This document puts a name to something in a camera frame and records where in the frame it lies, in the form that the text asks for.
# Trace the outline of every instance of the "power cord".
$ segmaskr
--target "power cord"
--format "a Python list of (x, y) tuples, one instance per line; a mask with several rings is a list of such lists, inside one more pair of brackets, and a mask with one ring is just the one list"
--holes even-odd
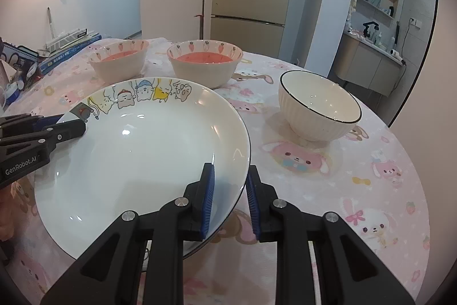
[[(412, 20), (412, 19), (413, 19), (413, 18), (410, 17), (410, 19), (408, 20), (408, 30), (406, 31), (406, 34), (405, 34), (404, 39), (403, 39), (403, 45), (401, 46), (401, 56), (403, 56), (403, 47), (404, 47), (404, 43), (406, 42), (406, 37), (408, 36), (408, 33), (410, 32), (411, 20)], [(394, 92), (394, 91), (397, 89), (397, 87), (398, 87), (398, 85), (400, 84), (400, 82), (401, 82), (401, 80), (402, 80), (404, 74), (406, 73), (406, 68), (407, 68), (407, 66), (406, 66), (406, 61), (403, 59), (403, 57), (402, 57), (402, 63), (403, 63), (403, 65), (404, 65), (403, 74), (401, 75), (401, 77), (400, 77), (400, 79), (398, 80), (397, 84), (394, 85), (394, 88), (392, 88), (392, 91), (390, 91), (390, 93)]]

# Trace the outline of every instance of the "ribbed white bowl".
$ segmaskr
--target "ribbed white bowl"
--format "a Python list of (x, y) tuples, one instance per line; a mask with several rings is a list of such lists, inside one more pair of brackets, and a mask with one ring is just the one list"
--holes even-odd
[(309, 141), (331, 141), (347, 134), (362, 118), (354, 97), (336, 83), (303, 70), (280, 78), (279, 106), (292, 130)]

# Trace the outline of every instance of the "pink tablecloth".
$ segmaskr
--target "pink tablecloth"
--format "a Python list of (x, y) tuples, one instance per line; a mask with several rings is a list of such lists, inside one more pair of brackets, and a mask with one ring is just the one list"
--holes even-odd
[[(113, 43), (104, 39), (91, 48)], [(144, 76), (174, 77), (166, 39), (151, 41)], [(87, 47), (55, 68), (7, 110), (55, 115), (104, 87), (87, 62)], [(309, 143), (290, 129), (278, 107), (280, 75), (296, 66), (245, 53), (234, 79), (216, 90), (236, 107), (252, 142), (252, 164), (263, 182), (302, 211), (336, 211), (415, 298), (427, 267), (427, 203), (414, 166), (396, 137), (366, 106), (351, 134), (330, 144)], [(304, 167), (294, 158), (318, 158)], [(16, 254), (8, 270), (33, 304), (73, 262), (49, 236), (34, 201), (33, 176), (13, 185)], [(273, 304), (276, 245), (255, 241), (245, 193), (223, 229), (184, 262), (186, 304)], [(379, 226), (382, 234), (371, 235)]]

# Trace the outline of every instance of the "white bowl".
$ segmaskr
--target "white bowl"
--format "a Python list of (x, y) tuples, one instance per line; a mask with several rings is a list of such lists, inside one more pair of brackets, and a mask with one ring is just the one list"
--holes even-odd
[[(208, 237), (235, 207), (250, 141), (216, 92), (178, 79), (137, 79), (93, 93), (59, 122), (75, 115), (87, 120), (85, 134), (58, 144), (35, 181), (44, 226), (70, 256), (79, 257), (124, 211), (146, 214), (182, 197), (205, 162), (216, 176)], [(186, 243), (184, 254), (201, 244)]]
[[(179, 60), (180, 57), (199, 52), (212, 52), (230, 59), (228, 62), (205, 63)], [(178, 78), (190, 80), (214, 89), (226, 84), (243, 58), (243, 51), (236, 45), (220, 41), (187, 41), (172, 45), (167, 51)]]
[[(116, 42), (90, 54), (89, 62), (105, 82), (122, 82), (140, 74), (148, 47), (149, 42), (142, 39)], [(131, 54), (111, 60), (115, 55), (128, 53)]]
[(331, 141), (347, 134), (362, 118), (354, 97), (336, 83), (303, 70), (280, 78), (279, 106), (292, 130), (310, 141)]

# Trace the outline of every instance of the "pink sauce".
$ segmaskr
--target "pink sauce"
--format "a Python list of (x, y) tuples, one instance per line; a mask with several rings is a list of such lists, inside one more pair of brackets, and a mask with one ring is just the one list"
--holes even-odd
[(180, 61), (199, 62), (199, 63), (218, 63), (229, 62), (232, 59), (228, 56), (220, 55), (215, 52), (194, 52), (178, 57)]
[(138, 51), (125, 51), (125, 52), (119, 52), (115, 53), (114, 55), (108, 56), (107, 58), (103, 59), (103, 61), (110, 61), (110, 60), (116, 60), (117, 58), (125, 57), (128, 55), (132, 55), (134, 53), (137, 53)]

